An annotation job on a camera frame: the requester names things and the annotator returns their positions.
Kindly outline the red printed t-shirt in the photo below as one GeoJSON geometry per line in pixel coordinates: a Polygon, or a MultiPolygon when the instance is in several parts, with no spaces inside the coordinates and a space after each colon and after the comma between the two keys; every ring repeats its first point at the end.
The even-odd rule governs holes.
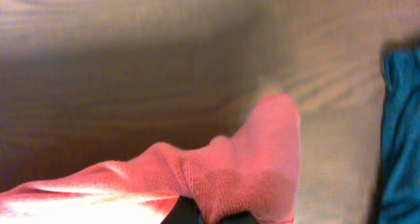
{"type": "Polygon", "coordinates": [[[185,196],[206,223],[244,211],[259,223],[293,223],[300,153],[297,105],[274,95],[233,136],[205,147],[156,143],[127,162],[101,162],[3,192],[1,222],[160,223],[185,196]]]}

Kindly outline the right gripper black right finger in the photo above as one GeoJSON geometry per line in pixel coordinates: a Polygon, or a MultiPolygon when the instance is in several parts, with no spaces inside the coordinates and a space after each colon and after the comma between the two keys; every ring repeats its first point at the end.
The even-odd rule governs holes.
{"type": "Polygon", "coordinates": [[[240,212],[222,218],[218,224],[259,224],[250,212],[240,212]]]}

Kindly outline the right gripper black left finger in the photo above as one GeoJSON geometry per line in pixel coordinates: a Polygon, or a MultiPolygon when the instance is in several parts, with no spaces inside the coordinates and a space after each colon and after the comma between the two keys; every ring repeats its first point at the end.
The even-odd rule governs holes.
{"type": "Polygon", "coordinates": [[[180,196],[173,209],[161,224],[204,224],[205,221],[195,200],[180,196]]]}

